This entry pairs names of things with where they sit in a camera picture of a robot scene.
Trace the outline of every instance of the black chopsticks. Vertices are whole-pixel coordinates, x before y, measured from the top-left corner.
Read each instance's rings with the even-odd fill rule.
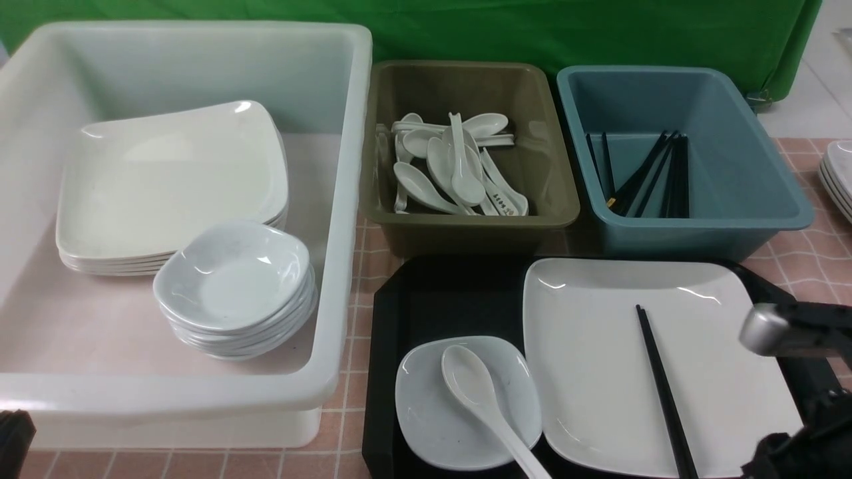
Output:
[[[663,407],[665,427],[669,431],[669,441],[671,441],[671,448],[675,454],[677,473],[681,479],[699,479],[692,454],[689,452],[687,437],[683,433],[681,418],[677,414],[675,398],[671,394],[669,380],[665,377],[663,360],[659,357],[657,343],[653,340],[653,332],[651,331],[651,323],[648,321],[648,313],[638,304],[636,305],[636,312],[639,314],[639,325],[642,327],[642,336],[645,338],[645,349],[648,351],[648,359],[651,361],[653,381],[657,384],[659,403]]]
[[[586,144],[592,163],[595,165],[597,180],[601,184],[601,190],[607,199],[607,208],[612,210],[613,213],[625,217],[642,217],[657,182],[663,176],[663,171],[666,170],[665,167],[668,165],[659,217],[689,218],[689,143],[686,136],[680,134],[677,130],[670,135],[663,131],[639,168],[618,189],[615,187],[607,133],[605,131],[601,133],[603,164],[598,163],[600,157],[595,155],[591,134],[586,134]],[[639,206],[633,211],[633,206],[638,199],[641,199]]]

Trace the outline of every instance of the green backdrop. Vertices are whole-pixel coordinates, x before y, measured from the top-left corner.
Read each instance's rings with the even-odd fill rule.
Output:
[[[370,28],[375,61],[708,66],[744,93],[787,95],[820,0],[0,0],[17,48],[60,20],[309,20]]]

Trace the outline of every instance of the white plate stack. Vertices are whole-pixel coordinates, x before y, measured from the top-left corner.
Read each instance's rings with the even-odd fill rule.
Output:
[[[828,145],[820,163],[820,181],[840,212],[852,222],[852,141]]]
[[[282,228],[288,198],[284,145],[254,101],[91,124],[62,177],[56,246],[80,273],[155,274],[218,223]]]

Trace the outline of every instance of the black object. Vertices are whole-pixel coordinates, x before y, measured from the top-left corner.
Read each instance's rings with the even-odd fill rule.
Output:
[[[693,462],[692,454],[689,452],[687,435],[683,433],[681,416],[677,413],[675,396],[671,393],[669,380],[665,376],[665,366],[663,366],[662,358],[659,357],[657,342],[653,339],[648,313],[638,304],[636,305],[636,313],[639,315],[639,326],[642,328],[642,337],[645,339],[645,349],[648,350],[653,381],[657,384],[657,395],[659,396],[659,404],[663,408],[665,428],[669,431],[671,449],[675,454],[677,474],[681,479],[699,479],[698,471],[695,470],[695,462]]]
[[[672,151],[674,151],[675,142],[680,138],[676,138],[673,141],[669,141],[668,147],[665,149],[665,153],[663,153],[663,158],[659,161],[659,165],[657,165],[657,170],[653,173],[653,177],[651,178],[651,182],[648,184],[648,188],[645,189],[645,195],[642,197],[642,202],[639,203],[639,208],[636,209],[635,216],[642,217],[642,213],[645,212],[645,207],[648,206],[648,201],[651,199],[651,193],[653,193],[653,189],[657,186],[657,180],[659,179],[659,175],[663,172],[663,168],[665,168],[666,162],[672,156]]]
[[[636,200],[639,190],[642,189],[642,184],[645,182],[645,178],[648,176],[648,172],[651,170],[657,156],[661,151],[663,151],[666,144],[677,135],[677,131],[669,136],[666,136],[665,133],[666,132],[663,131],[659,134],[659,138],[657,138],[657,141],[654,143],[653,147],[651,147],[651,151],[648,152],[648,156],[645,157],[645,160],[639,168],[634,171],[625,184],[621,185],[621,188],[615,192],[615,195],[613,196],[614,202],[612,203],[612,210],[617,215],[627,216],[627,213],[633,206],[633,202]]]
[[[597,182],[599,182],[601,184],[601,187],[603,187],[603,180],[601,179],[601,168],[597,165],[597,158],[595,158],[595,146],[591,144],[591,135],[589,133],[586,133],[586,144],[589,145],[589,154],[591,155],[591,162],[595,164]]]
[[[785,303],[773,311],[774,318],[791,329],[778,337],[770,354],[831,350],[852,365],[852,308]],[[756,479],[852,477],[852,394],[839,388],[823,391],[808,404],[804,423],[793,437],[786,433],[765,437],[752,461],[743,465],[743,473]]]
[[[28,412],[0,412],[0,478],[18,477],[35,435]]]
[[[607,185],[609,193],[615,191],[615,178],[613,177],[613,161],[609,158],[609,142],[607,141],[607,132],[601,133],[601,142],[603,143],[603,163],[607,166]]]
[[[492,335],[523,352],[522,287],[532,262],[530,257],[416,257],[403,264],[376,293],[362,446],[374,479],[524,477],[515,464],[470,473],[426,465],[402,437],[396,420],[394,381],[397,367],[409,350],[438,339]],[[736,263],[714,263],[736,273],[754,303],[795,303],[792,295]],[[810,398],[839,387],[824,359],[779,358],[778,362],[803,418]],[[544,438],[532,451],[553,477],[630,477],[572,464],[557,455]]]

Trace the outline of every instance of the stack of white bowls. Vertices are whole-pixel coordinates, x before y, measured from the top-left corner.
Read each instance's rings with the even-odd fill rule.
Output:
[[[319,300],[308,248],[248,221],[202,233],[159,270],[153,290],[178,339],[224,361],[277,348]]]

